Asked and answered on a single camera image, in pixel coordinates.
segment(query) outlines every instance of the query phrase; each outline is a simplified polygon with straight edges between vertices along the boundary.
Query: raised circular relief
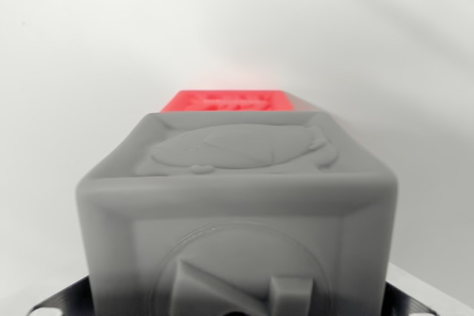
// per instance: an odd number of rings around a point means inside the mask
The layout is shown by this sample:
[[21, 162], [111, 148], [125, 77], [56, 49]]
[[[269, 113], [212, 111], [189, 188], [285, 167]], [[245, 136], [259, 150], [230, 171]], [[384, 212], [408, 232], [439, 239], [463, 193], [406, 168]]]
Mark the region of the raised circular relief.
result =
[[216, 303], [242, 300], [242, 309], [229, 306], [229, 312], [248, 313], [249, 308], [256, 315], [268, 315], [270, 281], [279, 277], [312, 280], [312, 315], [330, 315], [324, 270], [297, 240], [247, 221], [209, 226], [180, 241], [160, 265], [148, 295], [148, 312], [168, 316], [173, 303], [184, 300], [180, 295], [184, 292], [184, 297], [210, 297]]

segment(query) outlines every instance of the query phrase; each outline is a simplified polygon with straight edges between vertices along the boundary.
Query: white wall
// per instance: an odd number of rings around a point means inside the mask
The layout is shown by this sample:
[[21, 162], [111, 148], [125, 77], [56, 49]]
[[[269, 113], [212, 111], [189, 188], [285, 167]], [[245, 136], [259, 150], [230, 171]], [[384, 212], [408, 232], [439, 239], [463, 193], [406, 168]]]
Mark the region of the white wall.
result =
[[398, 174], [392, 262], [474, 306], [473, 0], [0, 0], [0, 298], [84, 265], [77, 180], [180, 89], [277, 88]]

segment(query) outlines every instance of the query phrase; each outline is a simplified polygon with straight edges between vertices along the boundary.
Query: red part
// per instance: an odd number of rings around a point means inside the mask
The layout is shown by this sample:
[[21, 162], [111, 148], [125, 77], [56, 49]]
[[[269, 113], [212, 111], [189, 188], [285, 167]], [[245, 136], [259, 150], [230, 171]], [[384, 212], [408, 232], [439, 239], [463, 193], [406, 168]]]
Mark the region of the red part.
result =
[[182, 90], [163, 108], [168, 111], [292, 111], [280, 90]]

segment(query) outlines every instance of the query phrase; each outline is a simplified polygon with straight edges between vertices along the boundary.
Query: cube top face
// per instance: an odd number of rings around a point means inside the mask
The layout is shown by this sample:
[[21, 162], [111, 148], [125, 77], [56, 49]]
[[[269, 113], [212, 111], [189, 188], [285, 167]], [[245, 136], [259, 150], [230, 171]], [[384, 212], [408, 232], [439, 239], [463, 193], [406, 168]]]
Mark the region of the cube top face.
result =
[[90, 178], [384, 173], [323, 112], [149, 114]]

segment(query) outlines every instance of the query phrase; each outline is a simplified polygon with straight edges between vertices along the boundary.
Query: gray 3d printed cube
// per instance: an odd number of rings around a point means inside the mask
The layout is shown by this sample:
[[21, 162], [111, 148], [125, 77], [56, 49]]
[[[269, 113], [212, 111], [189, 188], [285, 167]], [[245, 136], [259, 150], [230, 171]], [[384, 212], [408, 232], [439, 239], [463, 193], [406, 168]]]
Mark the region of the gray 3d printed cube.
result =
[[79, 183], [97, 316], [378, 316], [391, 171], [324, 112], [149, 114]]

